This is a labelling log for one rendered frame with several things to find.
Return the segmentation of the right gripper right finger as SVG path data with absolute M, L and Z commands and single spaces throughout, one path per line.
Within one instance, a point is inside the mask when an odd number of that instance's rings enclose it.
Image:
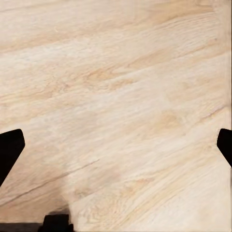
M 220 130 L 217 138 L 217 146 L 232 167 L 232 130 Z

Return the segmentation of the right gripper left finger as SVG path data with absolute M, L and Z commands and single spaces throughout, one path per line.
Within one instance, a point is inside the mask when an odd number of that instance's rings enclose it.
M 0 134 L 0 187 L 25 147 L 21 129 Z

